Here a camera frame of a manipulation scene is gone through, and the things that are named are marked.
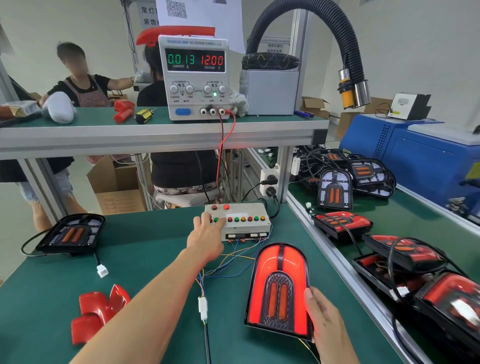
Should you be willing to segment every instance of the finger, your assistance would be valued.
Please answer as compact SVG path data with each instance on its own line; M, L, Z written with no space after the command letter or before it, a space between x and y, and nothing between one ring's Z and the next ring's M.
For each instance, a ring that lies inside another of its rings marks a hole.
M197 229L200 227L201 224L202 224L202 220L200 219L200 217L199 217L199 216L195 216L195 217L193 218L193 229L194 229L194 230L197 230Z
M226 221L226 218L219 218L218 221L215 223L215 228L218 230L222 230L222 227L225 225Z
M212 219L212 215L210 215L210 213L208 213L208 212L205 211L205 212L202 214L202 225L203 225L203 224L209 225L211 219Z
M320 307L318 307L317 300L313 296L310 288L305 288L303 296L305 299L305 308L312 319L314 330L316 332L323 331L323 328L325 327L325 317Z
M317 288L310 287L310 290L312 291L313 297L317 301L318 307L322 311L325 319L328 322L332 322L331 314L332 311L336 309L336 307L333 306L333 303L331 303L328 298L326 298L325 295L321 293Z

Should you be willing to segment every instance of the digital voltage display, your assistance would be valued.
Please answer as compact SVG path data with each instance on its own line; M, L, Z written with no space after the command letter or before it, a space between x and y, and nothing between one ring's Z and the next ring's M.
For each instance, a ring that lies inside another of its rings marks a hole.
M165 48L169 71L225 72L222 50Z

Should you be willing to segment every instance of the power socket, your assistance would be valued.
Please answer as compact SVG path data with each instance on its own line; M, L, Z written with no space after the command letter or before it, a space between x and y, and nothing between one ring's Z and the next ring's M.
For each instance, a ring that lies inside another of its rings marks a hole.
M274 168L262 169L260 171L260 180L265 181L267 179L267 177L270 176L270 175L275 176L278 180L278 170L276 170ZM275 189L278 191L278 183L277 184L261 184L260 185L260 193L262 194L262 196L267 196L265 190L270 186L275 187Z

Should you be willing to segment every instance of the yellow tool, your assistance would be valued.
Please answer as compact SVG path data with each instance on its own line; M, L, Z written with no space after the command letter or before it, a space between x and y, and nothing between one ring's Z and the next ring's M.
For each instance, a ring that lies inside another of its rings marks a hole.
M145 124L152 118L155 109L142 109L135 114L135 121L137 124Z

